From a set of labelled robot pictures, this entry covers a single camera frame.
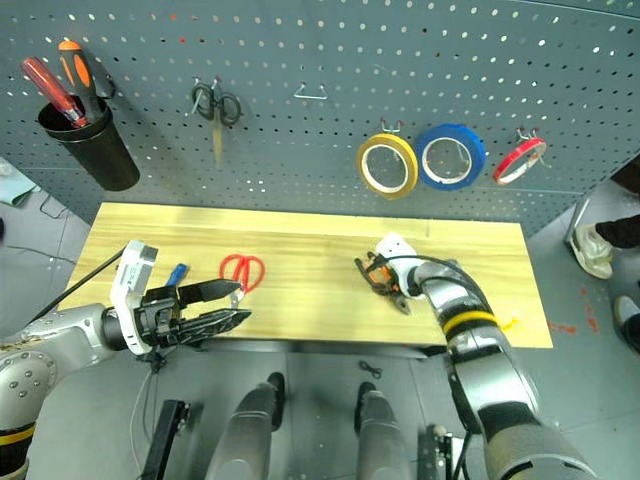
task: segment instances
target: tape roll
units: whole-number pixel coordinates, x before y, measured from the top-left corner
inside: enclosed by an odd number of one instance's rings
[[[513,182],[517,178],[527,173],[531,167],[533,167],[538,160],[542,158],[544,152],[547,150],[547,143],[538,137],[534,137],[518,146],[513,152],[504,157],[504,160],[495,172],[493,172],[493,179],[498,185],[506,185]],[[515,165],[518,160],[526,157],[524,163],[519,167],[516,167],[511,172],[506,173],[510,167]]]
[[[400,185],[389,187],[376,180],[369,168],[371,153],[377,148],[391,150],[404,165],[404,178]],[[408,194],[418,182],[418,160],[416,154],[404,139],[388,133],[379,133],[358,148],[356,168],[364,184],[372,191],[388,200],[395,200]]]
[[[442,146],[455,148],[458,157],[465,166],[462,172],[453,177],[439,175],[435,163],[451,162],[441,155]],[[419,159],[420,179],[438,190],[457,190],[471,185],[484,168],[485,150],[480,137],[464,125],[444,124],[427,130],[415,142],[415,151]]]

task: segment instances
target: wooden table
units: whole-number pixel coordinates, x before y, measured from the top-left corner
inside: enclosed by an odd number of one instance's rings
[[[164,285],[177,263],[190,266],[183,282],[188,284],[217,278],[229,254],[251,254],[264,261],[266,275],[242,302],[253,314],[230,337],[444,344],[426,301],[410,301],[413,313],[403,315],[371,291],[353,263],[391,231],[418,253],[458,260],[485,292],[512,345],[552,347],[527,247],[515,223],[104,203],[70,284],[132,239],[159,250],[149,288]],[[106,269],[62,308],[109,305],[114,275],[114,267]],[[226,306],[226,300],[194,304],[186,314]]]

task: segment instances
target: gray floor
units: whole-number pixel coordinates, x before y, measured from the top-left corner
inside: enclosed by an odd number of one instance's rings
[[[44,195],[34,195],[21,209],[0,207],[7,226],[4,244],[74,260],[89,227],[73,215],[53,220],[41,214]],[[52,214],[61,208],[55,202],[46,207]],[[637,197],[605,184],[594,193],[586,221],[638,211]],[[620,253],[610,282],[589,277],[562,244],[569,218],[570,212],[528,242],[555,348],[518,354],[538,386],[544,419],[566,433],[602,479],[631,480],[638,476],[640,358],[618,337],[610,304],[622,292],[640,300],[634,273],[640,255]],[[18,329],[64,289],[72,269],[67,260],[0,247],[0,335]],[[561,331],[562,326],[575,328],[575,333]],[[254,351],[239,351],[239,346]],[[401,349],[368,356],[284,353],[269,342],[220,347],[224,349],[172,354],[157,383],[150,385],[146,411],[138,412],[134,438],[144,458],[148,443],[141,417],[145,413],[151,424],[153,398],[156,412],[165,398],[187,400],[195,407],[189,428],[174,443],[166,478],[201,478],[225,419],[250,388],[276,370],[287,378],[289,403],[282,428],[273,436],[272,479],[354,478],[354,400],[359,383],[370,380],[357,368],[361,358],[384,369],[376,383],[396,411],[414,467],[422,456],[419,437],[428,425],[462,434],[441,358],[412,359]],[[136,478],[129,418],[146,371],[123,352],[66,378],[45,402],[30,452],[29,478]],[[473,480],[486,478],[478,442],[469,452],[469,470]]]

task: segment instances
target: yellow band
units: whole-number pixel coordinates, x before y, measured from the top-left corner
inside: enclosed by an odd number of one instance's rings
[[[36,430],[36,426],[32,425],[31,427],[27,428],[26,430],[23,430],[22,432],[12,433],[9,435],[2,435],[0,436],[0,446],[12,445],[14,443],[21,442],[25,438],[29,438],[30,436],[32,436],[35,430]]]
[[[387,187],[382,185],[378,183],[371,175],[371,172],[369,172],[369,152],[377,147],[390,148],[402,160],[406,170],[406,176],[401,185],[396,187]],[[389,133],[379,133],[374,135],[360,145],[356,155],[356,168],[358,169],[360,177],[367,188],[373,190],[379,195],[382,195],[387,200],[394,200],[405,196],[413,190],[418,182],[418,160],[413,148],[411,148],[411,145],[409,145],[404,139]]]
[[[446,335],[451,331],[452,328],[457,327],[461,323],[473,322],[475,320],[489,320],[495,323],[496,326],[498,325],[498,320],[496,320],[496,317],[493,316],[492,314],[487,312],[481,312],[479,310],[474,310],[472,312],[464,312],[456,315],[455,317],[453,317],[447,323],[444,324],[444,327],[442,327],[442,331]]]

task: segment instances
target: pegboard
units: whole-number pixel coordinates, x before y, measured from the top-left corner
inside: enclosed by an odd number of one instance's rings
[[[334,0],[174,3],[5,2],[2,156],[91,221],[102,200],[419,218],[518,221],[531,235],[640,150],[634,2]],[[40,56],[61,75],[57,43],[82,44],[141,171],[102,192],[35,122],[45,99],[19,69]],[[212,158],[211,125],[190,111],[193,77],[218,76],[243,116]],[[326,101],[293,98],[300,82]],[[472,187],[421,182],[387,201],[354,167],[380,117],[409,142],[441,123],[482,139]],[[491,178],[515,129],[538,127],[549,149],[506,187]]]

